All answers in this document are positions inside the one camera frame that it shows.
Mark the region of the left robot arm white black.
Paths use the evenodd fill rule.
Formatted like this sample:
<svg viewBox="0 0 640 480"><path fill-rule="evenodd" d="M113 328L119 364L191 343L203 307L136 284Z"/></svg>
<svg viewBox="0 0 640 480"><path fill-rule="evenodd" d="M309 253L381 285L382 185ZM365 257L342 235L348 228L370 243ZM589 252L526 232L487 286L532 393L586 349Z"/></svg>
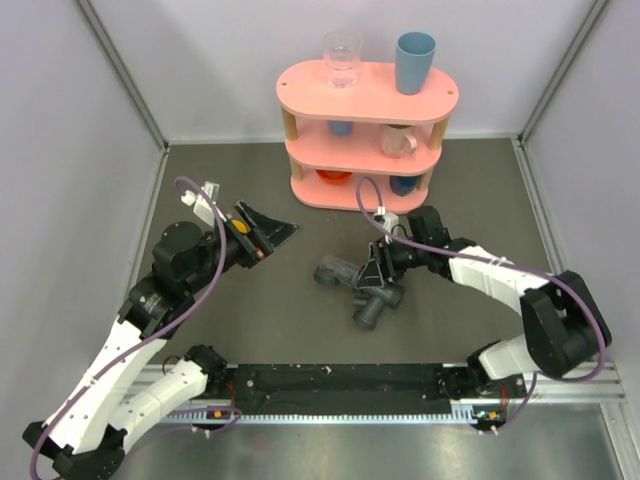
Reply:
<svg viewBox="0 0 640 480"><path fill-rule="evenodd" d="M23 433L62 479L108 479L155 425L185 402L226 387L225 360L197 345L160 380L125 397L148 361L177 330L176 320L199 307L220 276L250 269L296 235L296 223L269 218L246 202L235 205L243 228L220 221L217 232L193 222L169 225L154 246L151 272L128 293L109 336L70 398Z"/></svg>

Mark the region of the grey pvc tee fitting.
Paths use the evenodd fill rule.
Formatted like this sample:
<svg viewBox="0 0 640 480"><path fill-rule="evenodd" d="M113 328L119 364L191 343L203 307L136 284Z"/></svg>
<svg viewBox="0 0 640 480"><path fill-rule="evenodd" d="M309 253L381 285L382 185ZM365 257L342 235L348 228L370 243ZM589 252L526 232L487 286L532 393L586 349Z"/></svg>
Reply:
<svg viewBox="0 0 640 480"><path fill-rule="evenodd" d="M374 330L382 312L386 308L395 310L404 293L404 287L396 284L355 289L353 298L353 305L356 307L353 314L355 325L362 330Z"/></svg>

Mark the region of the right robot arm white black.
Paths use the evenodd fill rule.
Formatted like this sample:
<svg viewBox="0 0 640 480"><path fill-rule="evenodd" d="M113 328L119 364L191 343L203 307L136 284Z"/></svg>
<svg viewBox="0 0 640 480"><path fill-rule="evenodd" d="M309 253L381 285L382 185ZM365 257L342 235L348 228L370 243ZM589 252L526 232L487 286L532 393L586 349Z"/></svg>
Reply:
<svg viewBox="0 0 640 480"><path fill-rule="evenodd" d="M396 282L411 269L426 268L498 301L521 319L521 335L469 355L466 380L474 393L490 395L514 375L541 373L564 379L611 345L610 329L579 274L567 270L552 275L518 267L471 240L453 239L430 206L408 214L409 238L394 234L395 218L383 207L368 219L384 235L371 245L378 285Z"/></svg>

